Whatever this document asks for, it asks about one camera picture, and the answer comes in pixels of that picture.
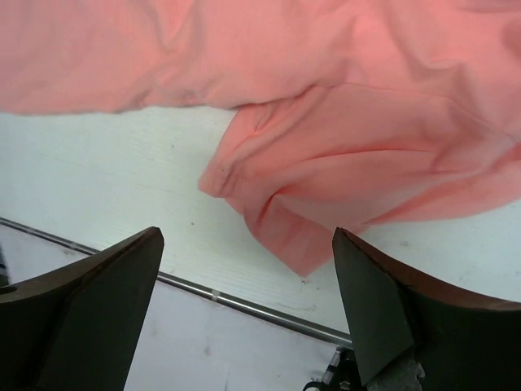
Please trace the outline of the salmon pink t shirt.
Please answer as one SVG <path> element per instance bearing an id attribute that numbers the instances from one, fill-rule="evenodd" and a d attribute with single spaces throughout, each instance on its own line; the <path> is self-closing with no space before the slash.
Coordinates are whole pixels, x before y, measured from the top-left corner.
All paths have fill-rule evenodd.
<path id="1" fill-rule="evenodd" d="M 517 1 L 4 1 L 1 109 L 233 108 L 199 179 L 306 276 L 520 196 Z"/>

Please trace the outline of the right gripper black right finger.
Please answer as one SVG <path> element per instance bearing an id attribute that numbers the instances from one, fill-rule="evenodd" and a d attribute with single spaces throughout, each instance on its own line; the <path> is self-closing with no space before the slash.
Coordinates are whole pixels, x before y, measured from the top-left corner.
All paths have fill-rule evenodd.
<path id="1" fill-rule="evenodd" d="M 518 302 L 446 283 L 344 229 L 332 247 L 364 389 L 519 389 Z"/>

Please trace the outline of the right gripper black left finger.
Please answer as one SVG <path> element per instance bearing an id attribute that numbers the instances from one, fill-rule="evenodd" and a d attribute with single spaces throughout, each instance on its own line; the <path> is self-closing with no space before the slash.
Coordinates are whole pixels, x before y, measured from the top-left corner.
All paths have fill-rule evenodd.
<path id="1" fill-rule="evenodd" d="M 149 227 L 1 289 L 3 390 L 122 390 L 164 250 Z"/>

